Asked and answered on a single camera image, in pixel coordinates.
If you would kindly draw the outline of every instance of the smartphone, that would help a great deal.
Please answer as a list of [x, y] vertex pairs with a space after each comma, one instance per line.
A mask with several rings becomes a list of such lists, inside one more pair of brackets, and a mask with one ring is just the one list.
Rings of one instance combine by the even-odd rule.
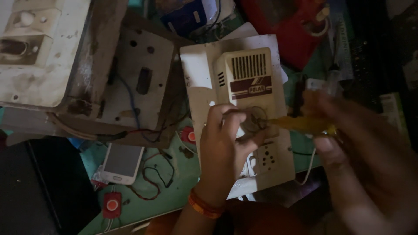
[[144, 149], [138, 146], [109, 144], [101, 177], [117, 184], [133, 184]]

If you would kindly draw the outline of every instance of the red object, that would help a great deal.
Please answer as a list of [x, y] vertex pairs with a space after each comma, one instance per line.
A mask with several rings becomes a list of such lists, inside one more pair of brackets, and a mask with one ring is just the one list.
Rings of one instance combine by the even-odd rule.
[[241, 5], [248, 20], [260, 35], [275, 34], [277, 36], [279, 54], [282, 60], [302, 70], [326, 35], [327, 28], [320, 36], [313, 36], [304, 28], [304, 25], [308, 22], [312, 22], [314, 26], [326, 23], [316, 20], [316, 15], [324, 8], [324, 0], [295, 0], [298, 8], [296, 13], [278, 23], [272, 23], [270, 12], [268, 12], [270, 16], [267, 17], [260, 7], [260, 5], [269, 4], [269, 1], [274, 0], [241, 0]]
[[103, 218], [119, 218], [121, 211], [122, 194], [113, 192], [104, 194], [103, 199]]
[[188, 142], [188, 143], [196, 145], [196, 137], [194, 136], [193, 127], [186, 126], [181, 132], [180, 139], [184, 142]]

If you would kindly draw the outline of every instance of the blue wire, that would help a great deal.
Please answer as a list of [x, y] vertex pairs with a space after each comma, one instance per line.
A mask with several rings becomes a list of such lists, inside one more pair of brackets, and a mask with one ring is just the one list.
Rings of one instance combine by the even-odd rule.
[[132, 90], [130, 89], [130, 87], [129, 87], [129, 85], [128, 85], [128, 83], [126, 83], [126, 81], [120, 76], [120, 75], [117, 75], [117, 77], [119, 78], [119, 80], [123, 83], [123, 85], [126, 87], [126, 90], [128, 90], [128, 93], [129, 93], [129, 99], [130, 99], [130, 105], [131, 105], [131, 109], [132, 109], [132, 113], [133, 113], [133, 116], [134, 116], [134, 118], [135, 118], [135, 122], [136, 122], [136, 128], [137, 129], [140, 129], [140, 125], [139, 125], [139, 118], [138, 118], [138, 115], [137, 115], [137, 113], [136, 113], [136, 109], [135, 109], [135, 99], [134, 99], [134, 96], [133, 96], [133, 93], [132, 93]]

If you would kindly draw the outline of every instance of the polar logo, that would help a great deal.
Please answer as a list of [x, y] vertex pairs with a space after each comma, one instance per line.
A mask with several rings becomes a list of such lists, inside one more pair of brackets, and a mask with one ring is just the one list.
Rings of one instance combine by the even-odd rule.
[[265, 91], [265, 85], [256, 85], [256, 86], [252, 86], [248, 89], [248, 92], [250, 94], [257, 94], [260, 92]]

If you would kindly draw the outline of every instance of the red wire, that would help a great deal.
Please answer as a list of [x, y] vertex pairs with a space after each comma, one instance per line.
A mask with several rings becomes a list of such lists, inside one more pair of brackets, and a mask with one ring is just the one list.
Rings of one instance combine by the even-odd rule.
[[145, 200], [145, 201], [152, 201], [152, 200], [155, 200], [155, 199], [156, 199], [156, 198], [160, 195], [160, 193], [161, 193], [160, 187], [158, 187], [158, 185], [157, 185], [156, 183], [152, 182], [150, 179], [148, 179], [148, 177], [146, 177], [146, 176], [145, 176], [145, 163], [146, 163], [148, 160], [150, 160], [151, 158], [153, 158], [153, 157], [155, 157], [155, 156], [158, 156], [158, 155], [162, 155], [162, 154], [161, 154], [161, 153], [156, 153], [156, 154], [152, 155], [151, 157], [147, 158], [147, 160], [145, 160], [145, 161], [144, 161], [144, 167], [142, 168], [142, 177], [144, 178], [144, 180], [145, 180], [145, 181], [147, 181], [148, 183], [150, 183], [151, 185], [153, 185], [154, 187], [156, 187], [156, 188], [157, 188], [157, 194], [156, 194], [155, 196], [151, 197], [151, 198], [146, 198], [146, 197], [143, 197], [143, 196], [139, 195], [139, 193], [137, 193], [137, 192], [136, 192], [136, 190], [135, 190], [135, 189], [134, 189], [131, 185], [129, 185], [129, 186], [128, 186], [128, 188], [129, 188], [130, 190], [132, 190], [132, 192], [133, 192], [136, 196], [138, 196], [139, 198], [141, 198], [142, 200]]

